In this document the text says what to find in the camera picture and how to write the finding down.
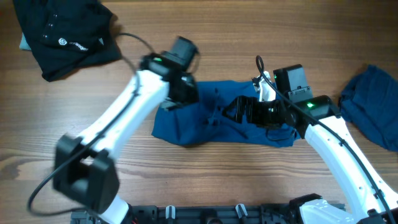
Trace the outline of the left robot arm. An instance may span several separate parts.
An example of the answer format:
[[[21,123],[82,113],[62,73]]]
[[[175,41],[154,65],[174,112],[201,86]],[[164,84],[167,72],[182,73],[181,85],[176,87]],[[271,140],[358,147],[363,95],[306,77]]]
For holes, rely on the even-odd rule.
[[[143,56],[138,71],[113,104],[76,138],[56,146],[53,187],[104,223],[131,223],[131,206],[118,195],[116,162],[125,143],[156,107],[174,110],[196,103],[188,68],[197,46],[184,37],[171,50]]]

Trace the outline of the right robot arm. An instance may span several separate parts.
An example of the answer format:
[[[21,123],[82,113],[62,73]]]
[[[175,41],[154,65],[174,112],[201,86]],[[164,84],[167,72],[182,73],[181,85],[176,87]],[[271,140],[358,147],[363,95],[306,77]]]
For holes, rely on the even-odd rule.
[[[238,96],[223,116],[261,128],[286,124],[324,160],[347,199],[346,212],[317,194],[291,200],[290,223],[397,223],[397,193],[375,171],[350,135],[342,115],[326,96],[314,97],[301,64],[270,75],[257,59],[252,82],[257,97]]]

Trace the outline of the blue polo shirt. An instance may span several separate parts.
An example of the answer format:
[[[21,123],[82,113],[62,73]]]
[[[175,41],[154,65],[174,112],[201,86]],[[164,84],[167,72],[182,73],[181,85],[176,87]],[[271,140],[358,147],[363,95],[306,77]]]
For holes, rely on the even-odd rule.
[[[264,129],[245,121],[235,123],[221,114],[236,97],[257,96],[251,82],[226,80],[198,82],[197,85],[199,102],[176,110],[157,110],[153,137],[179,146],[240,142],[290,147],[300,139],[298,132],[286,124],[279,129]]]

